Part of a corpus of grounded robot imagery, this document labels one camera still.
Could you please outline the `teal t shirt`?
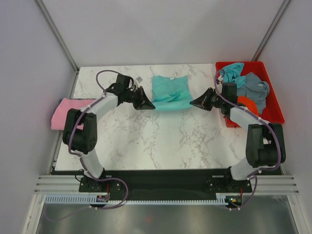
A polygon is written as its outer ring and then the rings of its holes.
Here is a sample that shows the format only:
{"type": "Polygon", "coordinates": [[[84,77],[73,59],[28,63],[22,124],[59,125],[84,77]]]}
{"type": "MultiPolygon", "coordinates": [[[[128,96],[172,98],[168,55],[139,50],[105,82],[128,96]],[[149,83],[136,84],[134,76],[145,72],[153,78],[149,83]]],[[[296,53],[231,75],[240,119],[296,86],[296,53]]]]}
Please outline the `teal t shirt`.
{"type": "Polygon", "coordinates": [[[158,112],[175,112],[191,108],[188,76],[179,78],[154,76],[152,78],[152,104],[158,112]]]}

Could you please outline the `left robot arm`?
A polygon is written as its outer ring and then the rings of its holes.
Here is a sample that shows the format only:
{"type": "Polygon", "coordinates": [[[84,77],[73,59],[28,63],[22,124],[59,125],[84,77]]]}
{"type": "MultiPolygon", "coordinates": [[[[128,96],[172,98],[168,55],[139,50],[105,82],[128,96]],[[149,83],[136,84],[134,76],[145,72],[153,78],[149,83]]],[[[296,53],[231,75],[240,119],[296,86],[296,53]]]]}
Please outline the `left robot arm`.
{"type": "Polygon", "coordinates": [[[62,141],[68,152],[79,158],[84,174],[91,178],[90,186],[97,192],[105,190],[107,180],[95,147],[98,140],[98,121],[123,103],[131,103],[135,110],[154,110],[143,87],[136,87],[130,76],[116,72],[115,83],[102,89],[101,96],[81,109],[67,112],[62,141]]]}

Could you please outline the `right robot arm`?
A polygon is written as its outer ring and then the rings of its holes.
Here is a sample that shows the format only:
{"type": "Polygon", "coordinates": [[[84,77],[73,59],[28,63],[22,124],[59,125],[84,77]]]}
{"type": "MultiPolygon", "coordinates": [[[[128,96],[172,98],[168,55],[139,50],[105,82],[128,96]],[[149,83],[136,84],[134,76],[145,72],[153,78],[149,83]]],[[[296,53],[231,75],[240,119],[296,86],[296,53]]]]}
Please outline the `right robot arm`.
{"type": "Polygon", "coordinates": [[[286,160],[283,128],[280,123],[268,122],[252,113],[246,106],[239,105],[235,83],[222,84],[221,92],[217,88],[208,88],[190,104],[205,111],[218,108],[221,113],[247,131],[245,157],[228,170],[223,186],[229,192],[241,186],[241,180],[250,179],[263,170],[274,171],[286,160]]]}

